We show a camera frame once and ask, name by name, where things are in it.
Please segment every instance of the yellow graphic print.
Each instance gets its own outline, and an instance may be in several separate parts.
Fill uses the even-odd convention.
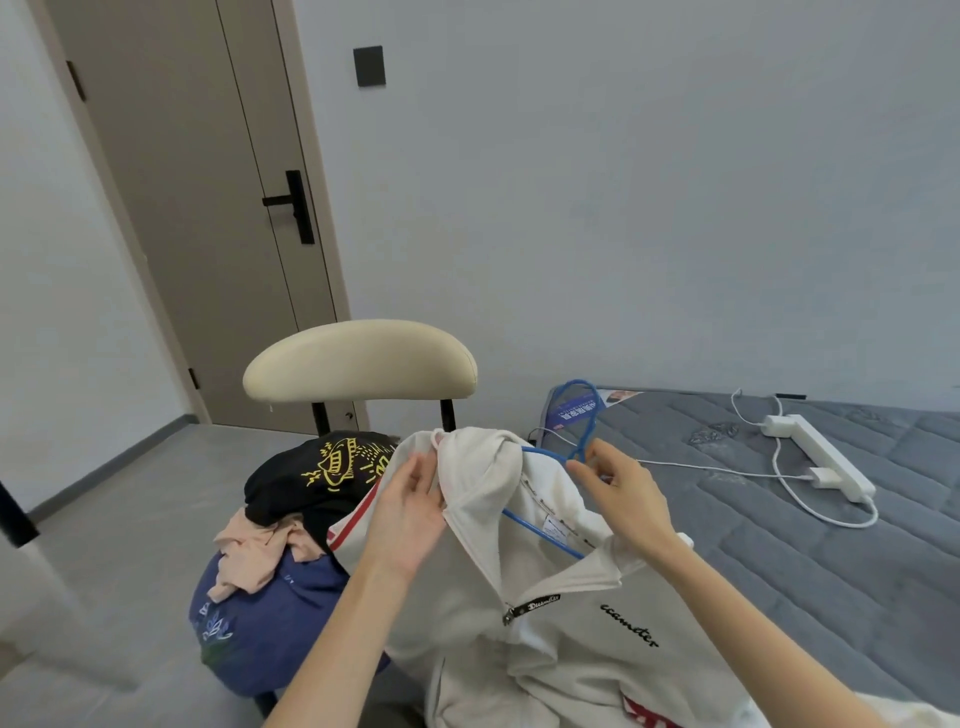
[[[302,473],[302,476],[309,478],[307,487],[322,480],[330,493],[339,493],[344,481],[354,477],[359,479],[365,475],[365,483],[374,483],[387,470],[392,454],[394,451],[385,445],[357,442],[355,437],[345,437],[324,443],[320,448],[317,470]]]

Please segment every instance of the zipper pull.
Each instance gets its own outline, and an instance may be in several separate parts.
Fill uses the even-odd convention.
[[[503,616],[503,626],[510,626],[510,622],[517,617],[522,617],[527,612],[533,612],[535,609],[545,607],[547,604],[553,604],[559,598],[560,595],[539,596],[533,601],[528,601],[526,604],[520,604],[518,607],[511,607],[507,610],[507,614]]]

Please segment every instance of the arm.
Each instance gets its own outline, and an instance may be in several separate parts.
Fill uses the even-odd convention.
[[[440,489],[430,492],[436,470],[436,453],[416,454],[380,494],[360,563],[265,728],[357,724],[410,583],[446,527]]]
[[[680,540],[645,468],[601,440],[590,444],[587,457],[589,465],[569,461],[570,473],[613,531],[677,590],[773,728],[883,728],[866,703]]]

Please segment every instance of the left hand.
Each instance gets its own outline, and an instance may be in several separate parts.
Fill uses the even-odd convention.
[[[440,486],[430,490],[437,453],[416,452],[380,494],[358,570],[398,575],[409,584],[446,528]]]

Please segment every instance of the red stripe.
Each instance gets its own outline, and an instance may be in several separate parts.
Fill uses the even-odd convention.
[[[350,520],[347,521],[347,525],[344,526],[344,530],[342,530],[333,541],[330,541],[330,536],[327,534],[327,545],[330,547],[331,551],[335,551],[340,547],[340,545],[344,542],[344,539],[350,535],[350,531],[353,530],[353,527],[358,521],[360,521],[360,519],[363,518],[363,515],[367,513],[367,509],[370,508],[370,504],[373,503],[373,499],[376,497],[376,489],[379,487],[380,480],[377,480],[375,483],[373,483],[373,487],[370,488],[370,492],[367,493],[363,500],[360,501],[360,505],[358,505],[353,510],[353,513],[350,514]]]
[[[660,716],[654,713],[653,711],[647,710],[642,705],[637,703],[635,700],[631,700],[626,695],[623,695],[623,699],[627,702],[627,706],[630,708],[630,710],[634,712],[634,717],[643,718],[642,724],[645,725],[647,728],[654,728],[654,726],[657,725],[657,722],[659,720],[663,721],[663,725],[665,725],[666,728],[680,728],[679,725],[677,725],[675,722],[673,722],[669,718]]]

